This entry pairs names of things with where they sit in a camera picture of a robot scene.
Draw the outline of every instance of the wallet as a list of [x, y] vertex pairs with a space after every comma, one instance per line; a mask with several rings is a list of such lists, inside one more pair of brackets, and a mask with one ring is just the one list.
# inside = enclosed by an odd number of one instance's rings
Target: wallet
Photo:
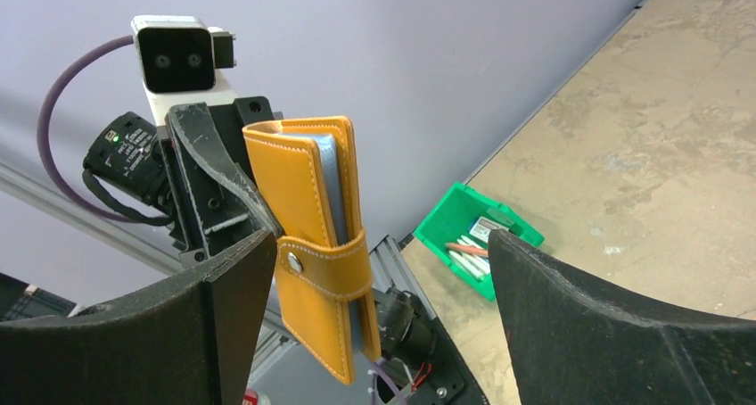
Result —
[[[284, 230], [275, 264], [283, 323], [336, 379], [351, 384], [355, 351], [381, 357], [352, 124], [346, 117], [272, 120], [243, 135], [258, 189]], [[329, 201], [319, 136], [335, 144], [340, 217]]]

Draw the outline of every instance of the wooden table surface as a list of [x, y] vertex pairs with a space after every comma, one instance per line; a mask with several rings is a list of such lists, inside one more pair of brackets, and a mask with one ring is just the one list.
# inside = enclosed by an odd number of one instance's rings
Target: wooden table surface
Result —
[[[756, 0], [649, 0], [470, 185], [560, 260], [756, 318]], [[520, 403], [496, 304], [403, 254], [491, 403]]]

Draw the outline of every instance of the green plastic container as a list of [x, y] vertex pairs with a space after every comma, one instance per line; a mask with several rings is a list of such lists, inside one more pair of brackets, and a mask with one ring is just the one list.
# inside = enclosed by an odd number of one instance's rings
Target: green plastic container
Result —
[[[467, 185], [455, 183], [446, 195], [425, 217], [415, 230], [415, 237], [436, 254], [458, 277], [478, 291], [487, 300], [494, 301], [494, 286], [491, 275], [481, 280], [459, 267], [447, 253], [446, 243], [455, 243], [461, 235], [468, 235], [470, 227], [479, 217], [491, 219], [533, 247], [539, 247], [544, 237], [522, 220], [509, 206], [495, 202]], [[488, 244], [473, 237], [478, 244], [488, 249]]]

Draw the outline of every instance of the purple cable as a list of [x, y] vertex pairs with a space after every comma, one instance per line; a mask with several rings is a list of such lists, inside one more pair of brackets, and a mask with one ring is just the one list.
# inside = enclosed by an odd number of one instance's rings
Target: purple cable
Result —
[[394, 383], [394, 380], [392, 380], [391, 377], [388, 374], [386, 374], [386, 371], [384, 371], [383, 368], [381, 368], [381, 362], [380, 361], [378, 361], [378, 363], [370, 362], [370, 366], [373, 367], [373, 371], [375, 372], [375, 374], [378, 374], [378, 376], [383, 379], [386, 385], [389, 386], [391, 391], [394, 393], [394, 396], [399, 398], [399, 403], [401, 403], [401, 405], [407, 405], [407, 398], [404, 397], [402, 392], [397, 387], [396, 383]]
[[66, 86], [78, 75], [79, 72], [100, 57], [131, 44], [134, 44], [134, 39], [132, 37], [117, 37], [110, 42], [106, 42], [89, 53], [84, 54], [81, 58], [66, 68], [61, 76], [55, 80], [53, 86], [47, 91], [45, 100], [42, 102], [42, 107], [39, 110], [39, 118], [37, 119], [37, 150], [39, 151], [39, 158], [42, 160], [42, 166], [45, 167], [47, 176], [53, 181], [55, 186], [65, 194], [65, 196], [69, 197], [72, 202], [101, 218], [136, 223], [133, 219], [120, 216], [110, 211], [104, 211], [77, 194], [55, 166], [53, 151], [50, 147], [50, 121], [53, 118], [53, 109]]

